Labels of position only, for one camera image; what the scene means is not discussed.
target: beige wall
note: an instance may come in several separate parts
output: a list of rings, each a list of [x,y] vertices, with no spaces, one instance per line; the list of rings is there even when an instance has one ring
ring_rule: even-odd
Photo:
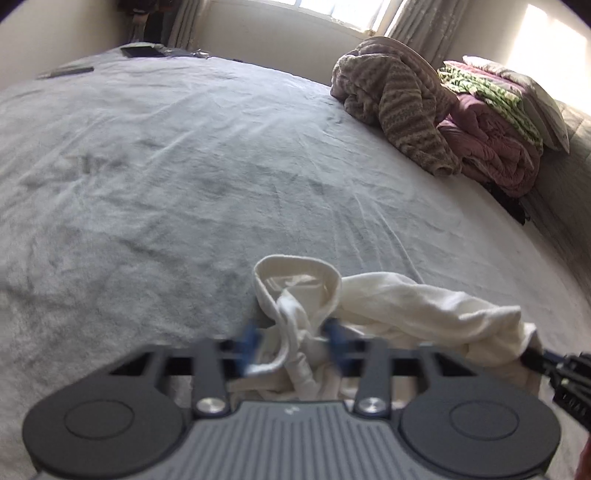
[[[591,29],[560,0],[473,0],[448,57],[462,55],[506,64],[591,114]]]
[[[25,0],[0,24],[0,89],[125,42],[115,0]]]
[[[199,48],[330,85],[339,57],[365,35],[308,11],[254,0],[213,0]]]

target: gray gripper base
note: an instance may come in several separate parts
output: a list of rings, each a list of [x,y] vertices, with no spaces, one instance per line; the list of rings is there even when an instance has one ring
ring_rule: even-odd
[[[172,455],[126,480],[443,478],[410,458],[388,423],[353,417],[341,402],[244,402],[229,417],[198,421]]]

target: curtain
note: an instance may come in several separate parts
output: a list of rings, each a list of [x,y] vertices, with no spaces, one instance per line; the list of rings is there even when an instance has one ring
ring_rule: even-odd
[[[211,0],[180,0],[177,15],[168,39],[168,46],[197,50],[197,35],[203,28]]]
[[[173,32],[174,19],[177,18],[179,9],[181,8],[181,0],[176,0],[173,3],[172,9],[164,13],[162,18],[162,32],[158,43],[168,45],[170,34]]]
[[[470,1],[404,0],[386,35],[409,46],[438,68]]]

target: white towel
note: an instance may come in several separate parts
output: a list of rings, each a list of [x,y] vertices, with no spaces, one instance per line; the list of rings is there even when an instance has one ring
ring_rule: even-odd
[[[535,325],[521,320],[518,306],[493,305],[397,273],[342,278],[322,260],[286,255],[260,260],[254,287],[261,309],[276,323],[263,330],[257,363],[274,361],[275,371],[260,375],[265,368],[256,367],[259,376],[232,382],[233,404],[253,398],[352,400],[357,379],[339,376],[319,337],[329,316],[361,335],[382,337],[392,347],[411,349],[432,342],[449,348],[497,377],[538,393],[540,376],[518,358],[526,347],[541,345]],[[392,398],[400,405],[414,393],[414,381],[402,379]]]

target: pink comforter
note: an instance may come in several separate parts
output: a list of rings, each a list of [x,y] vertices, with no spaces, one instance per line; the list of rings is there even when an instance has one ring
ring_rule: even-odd
[[[437,128],[462,159],[462,173],[481,183],[493,181],[511,197],[525,195],[540,166],[535,147],[484,102],[468,94],[458,100]]]

